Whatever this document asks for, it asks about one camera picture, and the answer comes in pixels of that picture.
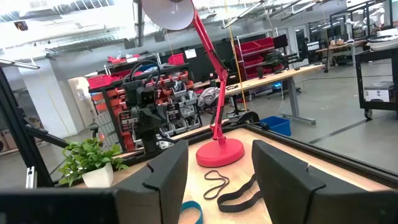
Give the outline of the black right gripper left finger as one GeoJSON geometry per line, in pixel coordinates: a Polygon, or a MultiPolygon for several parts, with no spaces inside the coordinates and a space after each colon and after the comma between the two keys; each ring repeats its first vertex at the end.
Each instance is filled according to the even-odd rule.
{"type": "Polygon", "coordinates": [[[112,224],[177,224],[188,174],[188,141],[181,140],[114,187],[112,224]]]}

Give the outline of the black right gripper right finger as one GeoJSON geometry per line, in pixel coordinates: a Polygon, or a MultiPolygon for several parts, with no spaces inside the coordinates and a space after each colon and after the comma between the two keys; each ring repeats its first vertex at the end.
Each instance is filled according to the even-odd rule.
{"type": "Polygon", "coordinates": [[[273,224],[398,224],[395,190],[364,190],[261,140],[252,163],[273,224]]]}

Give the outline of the blue rubber band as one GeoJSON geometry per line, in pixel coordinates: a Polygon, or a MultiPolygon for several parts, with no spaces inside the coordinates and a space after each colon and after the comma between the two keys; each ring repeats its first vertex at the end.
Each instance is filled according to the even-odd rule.
{"type": "Polygon", "coordinates": [[[195,224],[203,224],[204,218],[203,218],[203,210],[201,208],[201,205],[193,200],[184,202],[182,203],[180,213],[183,213],[185,210],[188,210],[189,208],[194,208],[199,211],[199,218],[195,222],[195,224]]]}

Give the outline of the thin black rubber band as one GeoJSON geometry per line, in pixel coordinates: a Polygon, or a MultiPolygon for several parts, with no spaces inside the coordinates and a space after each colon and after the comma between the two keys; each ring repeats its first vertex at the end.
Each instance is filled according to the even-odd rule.
{"type": "Polygon", "coordinates": [[[208,189],[204,194],[203,198],[205,200],[213,200],[217,198],[220,192],[229,185],[230,179],[227,176],[220,174],[218,170],[210,170],[204,175],[205,180],[210,181],[221,181],[219,185],[216,185],[210,189],[208,189]]]}

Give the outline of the wide black rubber band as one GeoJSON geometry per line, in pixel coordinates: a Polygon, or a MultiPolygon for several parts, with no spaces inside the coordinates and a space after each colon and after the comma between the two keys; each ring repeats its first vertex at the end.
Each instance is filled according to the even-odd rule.
{"type": "Polygon", "coordinates": [[[223,194],[217,198],[218,209],[224,213],[238,213],[253,207],[258,200],[263,198],[262,192],[257,191],[249,200],[235,205],[223,205],[224,202],[235,200],[243,196],[255,183],[256,176],[253,174],[251,179],[243,184],[237,191],[228,194],[223,194]]]}

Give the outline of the blue plastic floor bin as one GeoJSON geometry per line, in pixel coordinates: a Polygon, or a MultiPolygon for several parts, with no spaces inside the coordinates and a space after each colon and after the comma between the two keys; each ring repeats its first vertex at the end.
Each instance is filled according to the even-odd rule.
{"type": "Polygon", "coordinates": [[[291,136],[292,134],[289,119],[277,116],[269,116],[267,118],[261,119],[260,122],[266,123],[270,130],[279,134],[283,134],[286,136],[291,136]]]}

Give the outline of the red storage bin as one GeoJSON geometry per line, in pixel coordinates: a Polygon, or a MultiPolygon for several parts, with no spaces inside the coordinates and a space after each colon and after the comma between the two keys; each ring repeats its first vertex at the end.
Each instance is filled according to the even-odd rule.
{"type": "Polygon", "coordinates": [[[168,64],[169,65],[182,65],[184,64],[184,56],[183,53],[179,53],[179,54],[172,54],[169,58],[168,58],[168,64]]]}
{"type": "Polygon", "coordinates": [[[95,89],[95,88],[101,88],[101,87],[109,85],[110,83],[113,82],[113,78],[109,75],[100,75],[100,76],[88,78],[87,82],[91,89],[95,89]]]}

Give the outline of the shelf rack with small bins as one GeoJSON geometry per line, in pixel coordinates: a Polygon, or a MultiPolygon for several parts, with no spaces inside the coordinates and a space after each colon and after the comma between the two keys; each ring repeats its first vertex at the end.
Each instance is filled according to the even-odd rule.
{"type": "Polygon", "coordinates": [[[167,113],[167,122],[160,127],[157,138],[170,138],[202,126],[189,64],[160,65],[153,60],[145,60],[131,70],[109,76],[113,78],[112,83],[101,88],[89,87],[89,92],[96,111],[110,114],[123,151],[135,151],[144,147],[136,137],[137,119],[131,116],[125,89],[122,87],[126,82],[142,80],[146,86],[156,89],[155,102],[164,105],[167,113]]]}

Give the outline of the red desk lamp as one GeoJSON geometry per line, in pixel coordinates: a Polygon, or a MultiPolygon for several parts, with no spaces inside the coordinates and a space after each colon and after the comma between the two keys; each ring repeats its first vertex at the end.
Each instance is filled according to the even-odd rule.
{"type": "Polygon", "coordinates": [[[213,140],[202,145],[196,153],[197,164],[202,167],[222,167],[238,161],[244,155],[244,147],[237,139],[226,138],[222,131],[222,116],[226,92],[227,69],[217,55],[205,26],[192,0],[141,0],[145,14],[152,22],[167,30],[182,30],[194,25],[220,80],[220,92],[211,126],[213,140]]]}

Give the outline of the small black orange cart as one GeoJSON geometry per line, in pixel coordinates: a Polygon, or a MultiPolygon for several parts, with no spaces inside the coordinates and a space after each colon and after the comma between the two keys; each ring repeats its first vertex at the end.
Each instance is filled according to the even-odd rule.
{"type": "Polygon", "coordinates": [[[99,126],[97,124],[91,125],[90,131],[92,131],[93,138],[98,138],[100,141],[104,139],[104,135],[100,133],[99,126]]]}

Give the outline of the grey cloth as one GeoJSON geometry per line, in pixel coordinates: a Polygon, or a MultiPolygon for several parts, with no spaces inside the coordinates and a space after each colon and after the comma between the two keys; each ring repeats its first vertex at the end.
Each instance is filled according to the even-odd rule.
{"type": "Polygon", "coordinates": [[[211,105],[219,96],[220,89],[217,87],[209,87],[203,90],[198,97],[198,106],[204,108],[205,105],[211,105]]]}

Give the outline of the green plant in white pot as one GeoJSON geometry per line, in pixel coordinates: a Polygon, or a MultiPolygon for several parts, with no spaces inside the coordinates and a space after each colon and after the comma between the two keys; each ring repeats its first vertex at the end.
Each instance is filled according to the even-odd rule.
{"type": "Polygon", "coordinates": [[[127,169],[123,158],[116,157],[122,153],[120,146],[113,144],[109,149],[103,148],[103,142],[98,138],[89,138],[83,142],[70,142],[62,151],[65,162],[58,171],[62,177],[59,184],[72,186],[75,180],[81,179],[84,174],[100,170],[110,165],[111,172],[127,169]]]}

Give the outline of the black office chair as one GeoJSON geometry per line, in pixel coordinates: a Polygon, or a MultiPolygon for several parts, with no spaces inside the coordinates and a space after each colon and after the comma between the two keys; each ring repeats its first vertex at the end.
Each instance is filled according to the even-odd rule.
{"type": "Polygon", "coordinates": [[[247,112],[247,110],[238,107],[237,97],[237,95],[233,95],[230,97],[230,102],[232,103],[234,110],[226,113],[226,117],[228,119],[240,117],[241,114],[247,112]]]}

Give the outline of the metal rack with red bins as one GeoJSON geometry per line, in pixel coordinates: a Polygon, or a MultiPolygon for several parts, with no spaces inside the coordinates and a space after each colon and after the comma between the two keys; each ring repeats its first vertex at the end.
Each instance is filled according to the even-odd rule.
{"type": "Polygon", "coordinates": [[[234,48],[243,80],[256,78],[258,70],[268,74],[283,67],[271,37],[240,43],[234,48]]]}

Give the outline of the black wheeled cart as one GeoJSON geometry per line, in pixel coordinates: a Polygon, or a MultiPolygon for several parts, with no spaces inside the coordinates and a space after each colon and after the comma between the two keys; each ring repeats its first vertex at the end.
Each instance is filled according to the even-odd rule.
{"type": "Polygon", "coordinates": [[[364,117],[366,119],[372,119],[372,109],[375,110],[386,110],[386,111],[395,111],[396,119],[398,120],[398,48],[387,49],[381,51],[371,51],[367,50],[365,52],[361,52],[355,55],[355,68],[356,68],[356,78],[358,84],[358,93],[359,93],[359,106],[364,110],[364,117]],[[362,61],[375,61],[375,60],[384,60],[391,59],[392,65],[392,81],[393,81],[393,89],[392,93],[394,95],[394,102],[386,102],[381,100],[371,100],[366,101],[364,96],[364,87],[363,87],[363,76],[361,71],[361,62],[362,61]]]}

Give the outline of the white box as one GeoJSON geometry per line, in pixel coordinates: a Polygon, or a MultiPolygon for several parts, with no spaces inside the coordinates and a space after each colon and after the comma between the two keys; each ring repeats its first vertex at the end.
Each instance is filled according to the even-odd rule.
{"type": "Polygon", "coordinates": [[[366,101],[395,102],[393,82],[383,81],[364,87],[366,101]]]}

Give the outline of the ceiling light strip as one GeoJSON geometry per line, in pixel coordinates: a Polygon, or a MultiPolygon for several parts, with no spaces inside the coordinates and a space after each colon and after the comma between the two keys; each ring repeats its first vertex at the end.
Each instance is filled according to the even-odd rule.
{"type": "Polygon", "coordinates": [[[12,60],[6,60],[0,58],[0,64],[1,65],[6,65],[6,66],[14,66],[14,67],[19,67],[19,68],[27,68],[31,70],[38,70],[40,67],[36,65],[31,65],[28,63],[22,63],[22,62],[17,62],[17,61],[12,61],[12,60]]]}
{"type": "Polygon", "coordinates": [[[242,13],[240,13],[238,16],[228,20],[228,22],[222,27],[222,29],[226,29],[229,27],[231,24],[235,23],[239,19],[243,18],[246,14],[249,14],[251,11],[255,10],[255,8],[259,7],[261,4],[266,2],[266,0],[259,0],[258,2],[254,3],[251,7],[245,9],[242,13]]]}

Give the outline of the black monitor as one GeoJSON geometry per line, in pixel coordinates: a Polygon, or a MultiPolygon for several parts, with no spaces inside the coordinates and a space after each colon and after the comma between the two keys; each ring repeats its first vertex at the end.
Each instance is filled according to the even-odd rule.
{"type": "Polygon", "coordinates": [[[286,34],[279,35],[273,38],[274,47],[276,49],[284,48],[289,45],[289,41],[286,34]]]}

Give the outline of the wooden desk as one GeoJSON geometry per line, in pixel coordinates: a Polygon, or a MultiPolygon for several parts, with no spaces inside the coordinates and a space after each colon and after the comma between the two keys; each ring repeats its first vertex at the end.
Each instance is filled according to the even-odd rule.
{"type": "Polygon", "coordinates": [[[349,40],[344,44],[334,46],[329,45],[327,48],[318,49],[315,52],[326,55],[324,72],[328,73],[335,57],[350,56],[351,60],[349,61],[352,63],[352,66],[355,66],[355,55],[356,53],[363,51],[361,50],[361,47],[365,46],[365,44],[366,40],[349,40]]]}

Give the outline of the silver frame bracket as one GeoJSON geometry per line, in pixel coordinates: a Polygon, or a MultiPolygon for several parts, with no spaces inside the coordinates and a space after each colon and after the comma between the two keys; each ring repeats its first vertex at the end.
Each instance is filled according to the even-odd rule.
{"type": "Polygon", "coordinates": [[[35,189],[37,187],[37,171],[34,166],[27,168],[25,187],[35,189]]]}

